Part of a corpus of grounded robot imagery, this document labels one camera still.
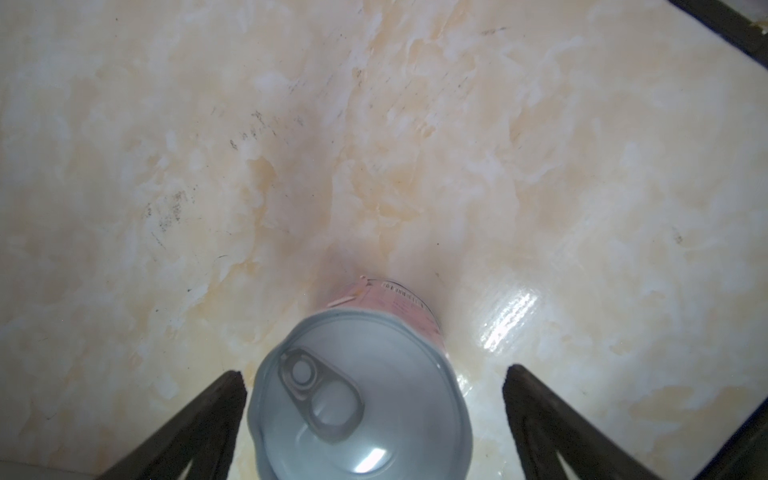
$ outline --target marble floor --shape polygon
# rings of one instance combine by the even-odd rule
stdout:
[[[0,459],[103,471],[361,273],[473,480],[514,362],[668,479],[768,395],[768,71],[663,0],[5,0],[0,138]]]

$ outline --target tin can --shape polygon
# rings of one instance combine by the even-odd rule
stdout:
[[[364,276],[262,361],[248,407],[261,480],[464,480],[472,428],[432,311]]]

